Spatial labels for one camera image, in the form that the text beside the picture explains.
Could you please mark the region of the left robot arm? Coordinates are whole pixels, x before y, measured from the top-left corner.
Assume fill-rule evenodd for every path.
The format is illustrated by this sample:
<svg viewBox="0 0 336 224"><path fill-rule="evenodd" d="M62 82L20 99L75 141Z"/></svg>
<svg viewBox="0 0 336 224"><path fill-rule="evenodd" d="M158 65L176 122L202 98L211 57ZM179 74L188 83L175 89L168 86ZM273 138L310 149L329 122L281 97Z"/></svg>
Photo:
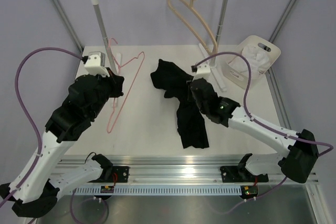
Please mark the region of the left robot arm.
<svg viewBox="0 0 336 224"><path fill-rule="evenodd" d="M123 95L124 77L108 70L107 76L86 74L68 88L68 95L46 123L41 145L21 174L1 185L1 197L14 204L18 217L40 218L65 194L87 182L113 178L113 164L97 154L72 172L51 176L65 152L79 140L111 98Z"/></svg>

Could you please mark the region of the black t shirt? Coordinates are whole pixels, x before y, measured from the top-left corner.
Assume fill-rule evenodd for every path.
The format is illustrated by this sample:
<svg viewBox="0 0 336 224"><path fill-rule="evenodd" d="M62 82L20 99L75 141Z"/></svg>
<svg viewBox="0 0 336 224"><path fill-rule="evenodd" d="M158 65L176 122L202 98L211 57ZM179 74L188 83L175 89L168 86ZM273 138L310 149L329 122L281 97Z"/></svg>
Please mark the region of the black t shirt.
<svg viewBox="0 0 336 224"><path fill-rule="evenodd" d="M150 77L155 88L164 90L166 99L176 98L179 101L176 111L177 132L183 147L208 148L204 118L190 94L189 85L193 76L175 63L159 59L157 69Z"/></svg>

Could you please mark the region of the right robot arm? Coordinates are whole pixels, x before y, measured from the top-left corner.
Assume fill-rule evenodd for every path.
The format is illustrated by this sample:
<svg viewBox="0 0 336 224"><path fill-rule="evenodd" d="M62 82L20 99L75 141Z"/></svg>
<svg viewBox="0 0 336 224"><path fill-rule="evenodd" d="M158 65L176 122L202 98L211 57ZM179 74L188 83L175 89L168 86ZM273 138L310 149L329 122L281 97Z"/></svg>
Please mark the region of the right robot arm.
<svg viewBox="0 0 336 224"><path fill-rule="evenodd" d="M190 92L200 112L212 122L244 132L275 150L262 157L246 154L237 168L242 180L280 171L294 182L307 181L319 156L312 132L296 132L249 114L238 102L218 96L203 78L191 82Z"/></svg>

